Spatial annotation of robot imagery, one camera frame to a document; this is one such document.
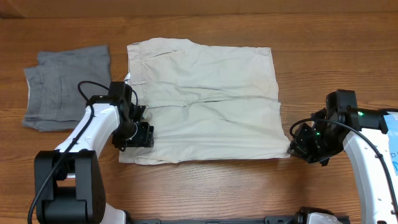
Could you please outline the beige shorts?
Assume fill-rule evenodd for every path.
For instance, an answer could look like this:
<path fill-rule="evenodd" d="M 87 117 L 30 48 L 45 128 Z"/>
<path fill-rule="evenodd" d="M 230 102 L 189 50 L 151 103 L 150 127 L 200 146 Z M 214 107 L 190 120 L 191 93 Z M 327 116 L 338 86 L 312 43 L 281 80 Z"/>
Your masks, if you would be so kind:
<path fill-rule="evenodd" d="M 120 162 L 288 156 L 270 48 L 153 38 L 128 45 L 127 55 L 126 82 L 154 127 L 154 145 L 129 147 Z"/>

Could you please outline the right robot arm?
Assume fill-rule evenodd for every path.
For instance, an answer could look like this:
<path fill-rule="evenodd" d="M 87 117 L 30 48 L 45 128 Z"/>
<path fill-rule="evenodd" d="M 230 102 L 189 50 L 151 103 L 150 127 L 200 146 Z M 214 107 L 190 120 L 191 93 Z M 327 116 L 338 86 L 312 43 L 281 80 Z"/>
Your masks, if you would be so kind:
<path fill-rule="evenodd" d="M 356 94 L 336 90 L 325 108 L 291 125 L 288 153 L 326 166 L 345 152 L 354 171 L 362 223 L 397 223 L 397 110 L 358 108 Z"/>

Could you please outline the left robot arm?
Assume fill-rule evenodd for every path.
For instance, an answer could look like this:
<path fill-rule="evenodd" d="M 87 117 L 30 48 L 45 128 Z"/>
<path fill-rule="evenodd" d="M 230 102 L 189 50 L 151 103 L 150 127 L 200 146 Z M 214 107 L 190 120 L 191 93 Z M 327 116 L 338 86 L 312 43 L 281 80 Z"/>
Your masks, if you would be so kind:
<path fill-rule="evenodd" d="M 142 118 L 145 106 L 131 101 L 137 93 L 128 84 L 111 82 L 106 90 L 85 98 L 85 115 L 64 142 L 36 155 L 28 223 L 133 222 L 107 203 L 98 158 L 108 140 L 121 152 L 153 147 L 154 127 Z"/>

